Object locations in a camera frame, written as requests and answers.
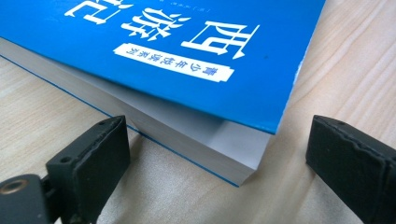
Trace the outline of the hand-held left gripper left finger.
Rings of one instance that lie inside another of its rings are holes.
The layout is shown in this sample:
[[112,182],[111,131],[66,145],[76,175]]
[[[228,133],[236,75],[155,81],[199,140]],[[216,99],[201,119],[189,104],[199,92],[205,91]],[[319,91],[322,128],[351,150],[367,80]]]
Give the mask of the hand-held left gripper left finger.
[[124,116],[102,120],[46,163],[66,224],[94,223],[130,165]]

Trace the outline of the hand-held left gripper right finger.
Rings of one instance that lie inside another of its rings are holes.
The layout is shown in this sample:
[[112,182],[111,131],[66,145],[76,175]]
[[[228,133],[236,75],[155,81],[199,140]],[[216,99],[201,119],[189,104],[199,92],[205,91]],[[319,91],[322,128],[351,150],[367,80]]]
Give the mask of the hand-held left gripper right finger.
[[305,159],[364,224],[396,224],[396,149],[315,115]]

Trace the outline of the blue paperback book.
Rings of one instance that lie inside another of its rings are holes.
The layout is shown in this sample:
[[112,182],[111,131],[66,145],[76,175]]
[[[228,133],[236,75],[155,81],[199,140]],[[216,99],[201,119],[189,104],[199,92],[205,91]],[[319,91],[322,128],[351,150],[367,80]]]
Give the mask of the blue paperback book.
[[240,186],[325,2],[0,0],[0,56]]

